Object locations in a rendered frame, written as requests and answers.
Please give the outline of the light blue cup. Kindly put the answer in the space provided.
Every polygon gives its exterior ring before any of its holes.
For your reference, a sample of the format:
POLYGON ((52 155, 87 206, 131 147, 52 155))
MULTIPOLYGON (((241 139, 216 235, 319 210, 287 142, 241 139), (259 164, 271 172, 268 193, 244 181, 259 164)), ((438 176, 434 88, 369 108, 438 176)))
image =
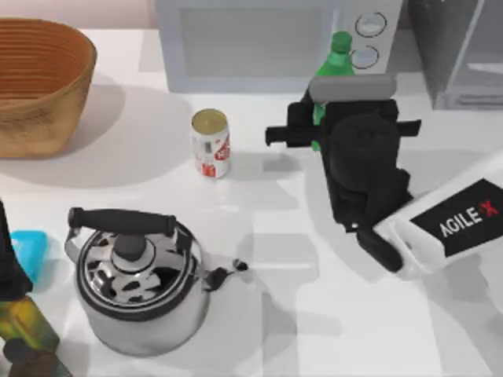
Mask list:
POLYGON ((33 284, 38 285, 46 251, 49 248, 48 236, 41 230, 24 229, 10 233, 13 249, 20 266, 33 284))

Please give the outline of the pale microwave oven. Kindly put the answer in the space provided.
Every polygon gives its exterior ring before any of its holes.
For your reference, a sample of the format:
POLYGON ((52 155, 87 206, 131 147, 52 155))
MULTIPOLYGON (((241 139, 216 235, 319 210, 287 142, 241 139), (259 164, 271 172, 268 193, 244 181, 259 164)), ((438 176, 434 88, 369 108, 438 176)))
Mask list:
POLYGON ((387 70, 403 0, 154 0, 164 69, 178 93, 300 93, 346 31, 351 52, 378 49, 372 68, 387 70), (363 38, 364 14, 387 19, 384 32, 363 38))

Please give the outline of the yellow green bottle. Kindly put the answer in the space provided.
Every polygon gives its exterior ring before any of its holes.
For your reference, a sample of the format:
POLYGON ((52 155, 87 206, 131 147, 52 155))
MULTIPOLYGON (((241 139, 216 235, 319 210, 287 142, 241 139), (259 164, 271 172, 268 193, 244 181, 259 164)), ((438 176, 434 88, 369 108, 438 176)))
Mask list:
POLYGON ((75 377, 57 356, 60 336, 31 297, 0 301, 0 339, 6 377, 75 377))

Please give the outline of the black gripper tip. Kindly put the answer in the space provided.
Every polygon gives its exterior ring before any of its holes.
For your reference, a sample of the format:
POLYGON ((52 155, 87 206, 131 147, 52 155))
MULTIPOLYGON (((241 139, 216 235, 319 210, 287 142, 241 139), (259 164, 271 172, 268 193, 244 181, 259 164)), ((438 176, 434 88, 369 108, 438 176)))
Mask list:
POLYGON ((0 200, 0 302, 13 302, 31 292, 33 284, 15 255, 3 202, 0 200))

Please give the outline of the red and white can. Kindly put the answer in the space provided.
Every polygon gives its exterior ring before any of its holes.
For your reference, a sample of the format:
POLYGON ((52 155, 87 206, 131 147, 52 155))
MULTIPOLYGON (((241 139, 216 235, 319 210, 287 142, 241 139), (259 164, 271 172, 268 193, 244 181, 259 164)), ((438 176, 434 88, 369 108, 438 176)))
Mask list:
POLYGON ((205 177, 218 179, 230 169, 230 138, 226 115, 204 108, 191 119, 191 142, 196 169, 205 177))

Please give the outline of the round microwave knob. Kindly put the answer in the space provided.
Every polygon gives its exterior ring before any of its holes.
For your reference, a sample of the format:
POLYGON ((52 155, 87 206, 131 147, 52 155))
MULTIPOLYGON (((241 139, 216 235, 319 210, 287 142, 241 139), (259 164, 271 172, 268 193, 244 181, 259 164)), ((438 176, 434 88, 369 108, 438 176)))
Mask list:
POLYGON ((363 38, 375 38, 387 27, 386 17, 379 12, 361 15, 355 22, 356 32, 363 38))
POLYGON ((351 52, 351 63, 355 69, 365 70, 372 68, 380 59, 380 53, 373 46, 364 46, 351 52))

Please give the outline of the brown woven basket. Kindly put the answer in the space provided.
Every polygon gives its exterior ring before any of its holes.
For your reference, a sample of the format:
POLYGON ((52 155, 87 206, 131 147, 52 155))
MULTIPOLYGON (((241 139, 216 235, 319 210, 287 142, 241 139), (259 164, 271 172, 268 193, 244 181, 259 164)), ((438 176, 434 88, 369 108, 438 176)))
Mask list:
POLYGON ((52 20, 0 17, 0 159, 64 149, 86 106, 97 49, 52 20))

